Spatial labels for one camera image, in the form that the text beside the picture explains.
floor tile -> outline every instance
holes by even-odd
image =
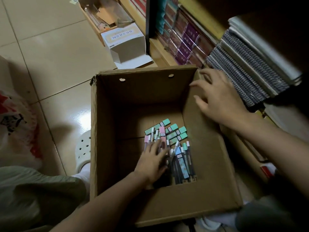
[[[44,119],[40,104],[37,102],[31,105],[31,107],[37,114],[37,121],[40,129],[38,143],[43,155],[43,167],[40,169],[40,172],[49,176],[66,175],[52,140],[52,135]]]
[[[10,74],[15,91],[30,104],[37,102],[38,98],[18,43],[14,42],[0,47],[0,55],[9,63]]]
[[[6,15],[6,11],[0,0],[0,46],[7,45],[16,41],[13,29]]]
[[[91,129],[91,86],[84,82],[41,101],[67,175],[75,174],[75,146]]]
[[[3,0],[18,40],[84,20],[70,0]]]
[[[87,21],[19,43],[40,100],[116,68]]]

finger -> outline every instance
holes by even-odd
[[[162,174],[167,170],[167,166],[163,166],[163,167],[161,167],[160,169],[159,169],[159,171],[158,171],[158,178],[157,179],[159,179],[160,178],[160,176],[162,176]]]
[[[164,156],[170,151],[170,148],[163,149],[159,154],[158,158],[161,160],[164,158]]]
[[[201,89],[203,89],[205,93],[207,93],[210,90],[210,88],[211,88],[211,84],[209,84],[205,80],[195,80],[195,81],[192,81],[190,86],[198,86]]]
[[[206,74],[211,78],[212,83],[217,82],[220,80],[219,70],[211,69],[211,68],[205,68],[200,70],[201,74]]]
[[[153,145],[153,142],[149,143],[146,147],[145,153],[149,153],[151,150],[151,146]]]
[[[195,102],[198,105],[198,107],[200,108],[200,110],[204,114],[206,114],[208,112],[208,104],[197,95],[194,95],[194,98],[195,98]]]
[[[157,153],[157,149],[158,149],[158,146],[161,144],[161,139],[158,139],[151,147],[151,150],[150,150],[150,153],[152,154],[156,154]]]
[[[228,83],[228,82],[229,82],[229,79],[228,79],[228,77],[226,76],[226,74],[224,73],[224,71],[219,70],[218,74],[219,74],[220,78],[221,78],[225,83]]]

white box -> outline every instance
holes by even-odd
[[[145,36],[136,23],[101,33],[118,69],[137,68],[151,62],[146,54]]]

